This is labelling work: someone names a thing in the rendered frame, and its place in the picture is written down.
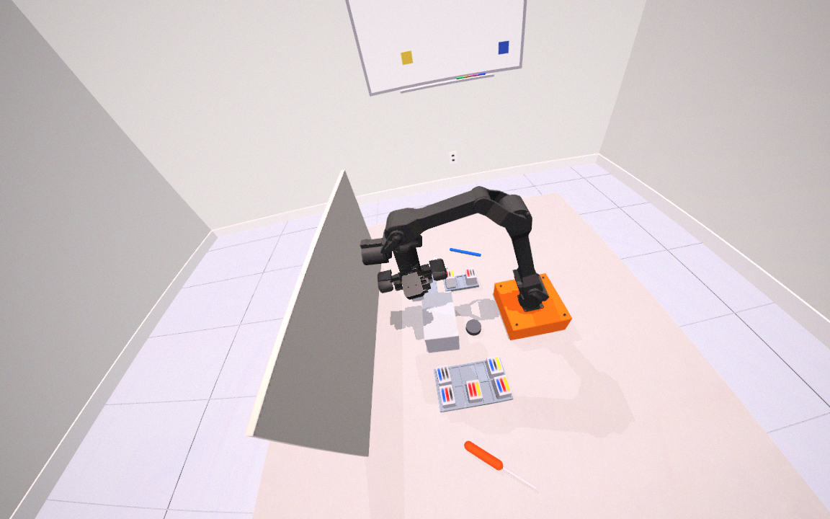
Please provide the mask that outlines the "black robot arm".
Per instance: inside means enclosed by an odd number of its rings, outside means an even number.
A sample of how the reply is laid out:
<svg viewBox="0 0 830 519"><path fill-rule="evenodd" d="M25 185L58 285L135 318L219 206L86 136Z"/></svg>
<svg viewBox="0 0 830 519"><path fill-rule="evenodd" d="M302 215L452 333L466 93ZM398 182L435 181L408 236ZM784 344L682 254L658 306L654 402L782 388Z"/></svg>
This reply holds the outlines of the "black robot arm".
<svg viewBox="0 0 830 519"><path fill-rule="evenodd" d="M360 241L362 263L389 263L393 251L396 263L411 265L417 260L417 247L422 247L422 233L429 228L474 216L476 213L486 216L497 226L503 226L512 240L518 264L518 268L512 272L519 289L517 300L523 311L543 309L543 301L549 300L549 293L534 268L528 237L532 230L531 213L520 196L501 190L487 190L486 187L477 186L440 203L419 209L390 211L383 229L383 238ZM422 298L431 289L429 278L424 278L418 268L413 268L408 273L400 272L399 280L404 295L409 300Z"/></svg>

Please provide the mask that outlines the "orange-handled screwdriver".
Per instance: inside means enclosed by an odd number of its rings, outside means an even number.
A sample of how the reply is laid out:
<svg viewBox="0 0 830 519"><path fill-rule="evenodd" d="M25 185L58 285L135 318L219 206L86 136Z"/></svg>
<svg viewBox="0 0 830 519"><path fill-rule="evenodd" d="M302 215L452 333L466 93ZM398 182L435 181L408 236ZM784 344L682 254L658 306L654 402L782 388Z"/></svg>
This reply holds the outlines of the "orange-handled screwdriver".
<svg viewBox="0 0 830 519"><path fill-rule="evenodd" d="M536 487L534 485L532 485L531 483L529 483L528 481L526 481L526 479L521 479L521 477L514 474L513 471L510 471L509 469L505 469L505 467L503 466L503 462L501 462L501 460L499 460L499 458L495 458L495 456L492 456L490 453L488 453L488 451L482 450L481 447L478 447L477 445L475 445L471 441L466 441L465 442L465 449L467 451L470 451L470 453L472 453L474 456L480 458L482 460L482 462L486 462L487 464L491 464L491 466L493 466L494 469L496 469L496 470L504 469L505 471L510 473L510 475L512 475L512 476L516 477L517 479L523 481L528 486L533 487L533 489L536 489Z"/></svg>

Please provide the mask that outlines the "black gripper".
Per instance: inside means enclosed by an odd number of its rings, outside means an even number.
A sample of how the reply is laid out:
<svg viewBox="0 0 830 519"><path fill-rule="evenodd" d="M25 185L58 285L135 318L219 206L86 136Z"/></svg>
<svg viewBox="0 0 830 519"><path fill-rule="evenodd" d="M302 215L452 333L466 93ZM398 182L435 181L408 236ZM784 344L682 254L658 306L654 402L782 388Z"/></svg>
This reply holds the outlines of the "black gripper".
<svg viewBox="0 0 830 519"><path fill-rule="evenodd" d="M398 263L396 263L396 265L398 265L399 272L405 273L412 272L413 268L418 268L421 270L421 274L424 278L429 278L429 283L433 283L434 280L447 279L447 268L445 268L445 264L441 258L430 260L429 264L421 266L419 266L419 257L417 257L417 260L411 265L403 266ZM396 291L403 290L401 280L399 280L399 272L397 275L392 275L392 270L383 270L378 273L378 289L381 293L393 291L394 286ZM432 275L434 276L434 279L432 279Z"/></svg>

